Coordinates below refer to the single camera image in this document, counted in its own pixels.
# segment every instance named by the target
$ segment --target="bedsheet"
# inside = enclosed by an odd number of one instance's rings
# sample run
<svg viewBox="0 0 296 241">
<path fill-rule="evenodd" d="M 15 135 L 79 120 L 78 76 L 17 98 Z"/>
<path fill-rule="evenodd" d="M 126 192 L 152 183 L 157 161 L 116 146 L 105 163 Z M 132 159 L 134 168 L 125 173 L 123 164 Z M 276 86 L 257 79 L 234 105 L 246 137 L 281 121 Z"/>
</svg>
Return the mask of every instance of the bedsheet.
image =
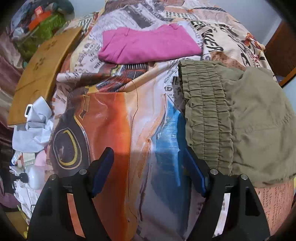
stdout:
<svg viewBox="0 0 296 241">
<path fill-rule="evenodd" d="M 106 184 L 93 199 L 113 241 L 185 240 L 204 202 L 182 165 L 186 140 L 180 59 L 115 65 L 97 57 L 105 30 L 146 31 L 172 22 L 182 25 L 202 48 L 201 56 L 187 59 L 219 60 L 241 70 L 270 69 L 264 46 L 231 15 L 205 0 L 106 2 L 104 12 L 57 76 L 52 101 L 55 129 L 46 169 L 47 176 L 73 175 L 99 158 L 105 147 L 114 149 Z M 287 183 L 281 190 L 286 204 L 278 208 L 281 215 L 268 221 L 273 231 L 292 203 L 293 185 Z M 273 187 L 257 191 L 263 203 L 271 193 L 272 199 L 279 198 Z M 225 195 L 215 235 L 223 231 L 228 202 Z M 272 208 L 266 205 L 266 214 Z"/>
</svg>

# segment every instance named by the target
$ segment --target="white cloth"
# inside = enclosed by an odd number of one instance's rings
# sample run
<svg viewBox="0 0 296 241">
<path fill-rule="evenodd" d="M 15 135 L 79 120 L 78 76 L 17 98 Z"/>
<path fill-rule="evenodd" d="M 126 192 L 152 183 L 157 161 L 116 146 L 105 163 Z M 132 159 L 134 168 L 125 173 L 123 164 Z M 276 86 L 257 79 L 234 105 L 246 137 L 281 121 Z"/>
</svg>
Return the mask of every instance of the white cloth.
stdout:
<svg viewBox="0 0 296 241">
<path fill-rule="evenodd" d="M 12 148 L 23 153 L 36 153 L 47 145 L 53 128 L 52 111 L 39 97 L 30 107 L 26 124 L 15 125 Z"/>
</svg>

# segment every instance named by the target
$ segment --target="newspaper print fabric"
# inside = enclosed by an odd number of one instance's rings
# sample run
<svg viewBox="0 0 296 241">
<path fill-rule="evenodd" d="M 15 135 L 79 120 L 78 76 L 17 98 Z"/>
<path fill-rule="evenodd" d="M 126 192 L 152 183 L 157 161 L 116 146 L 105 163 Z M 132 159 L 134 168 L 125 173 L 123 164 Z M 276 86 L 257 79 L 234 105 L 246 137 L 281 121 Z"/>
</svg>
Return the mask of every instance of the newspaper print fabric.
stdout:
<svg viewBox="0 0 296 241">
<path fill-rule="evenodd" d="M 182 25 L 203 49 L 202 56 L 191 59 L 220 60 L 239 69 L 270 69 L 264 46 L 232 16 L 205 0 L 107 1 L 104 13 L 57 76 L 52 102 L 56 130 L 48 147 L 52 155 L 47 156 L 47 170 L 48 175 L 72 175 L 99 156 L 105 145 L 115 149 L 119 157 L 104 193 L 94 200 L 112 240 L 185 240 L 204 202 L 190 187 L 182 166 L 185 100 L 179 60 L 112 65 L 97 57 L 103 31 L 118 27 L 147 31 L 171 22 Z M 93 106 L 102 109 L 98 112 Z M 98 115 L 120 117 L 105 122 Z M 98 119 L 90 125 L 87 118 Z M 87 156 L 87 163 L 74 163 L 71 171 L 63 169 L 60 164 L 65 160 L 59 159 L 65 158 L 64 146 L 58 141 L 64 138 L 60 130 L 70 128 L 68 121 L 79 132 L 74 142 L 85 145 L 88 152 L 80 154 Z M 228 195 L 224 203 L 215 235 L 225 224 Z"/>
</svg>

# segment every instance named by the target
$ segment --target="folded clothing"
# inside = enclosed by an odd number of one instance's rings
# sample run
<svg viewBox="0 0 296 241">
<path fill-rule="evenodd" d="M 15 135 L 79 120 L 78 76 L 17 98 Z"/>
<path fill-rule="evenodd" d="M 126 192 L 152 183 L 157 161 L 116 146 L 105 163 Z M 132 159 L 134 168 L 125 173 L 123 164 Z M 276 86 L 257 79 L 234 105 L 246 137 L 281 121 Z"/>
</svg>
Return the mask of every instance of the folded clothing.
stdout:
<svg viewBox="0 0 296 241">
<path fill-rule="evenodd" d="M 296 175 L 296 116 L 264 68 L 181 61 L 186 140 L 210 168 L 246 174 L 254 186 Z"/>
<path fill-rule="evenodd" d="M 126 27 L 103 32 L 99 59 L 115 64 L 139 64 L 149 61 L 200 55 L 200 47 L 184 27 L 176 23 L 151 31 Z"/>
</svg>

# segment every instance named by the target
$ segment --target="pink garment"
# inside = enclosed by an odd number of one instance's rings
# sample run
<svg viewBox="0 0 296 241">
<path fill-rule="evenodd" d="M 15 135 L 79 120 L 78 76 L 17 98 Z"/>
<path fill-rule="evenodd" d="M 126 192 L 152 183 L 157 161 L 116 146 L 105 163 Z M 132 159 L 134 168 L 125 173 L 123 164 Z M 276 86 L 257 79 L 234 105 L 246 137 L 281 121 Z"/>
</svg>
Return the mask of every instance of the pink garment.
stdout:
<svg viewBox="0 0 296 241">
<path fill-rule="evenodd" d="M 176 23 L 151 31 L 126 27 L 103 32 L 99 59 L 115 64 L 139 64 L 200 55 L 200 47 L 186 30 Z"/>
</svg>

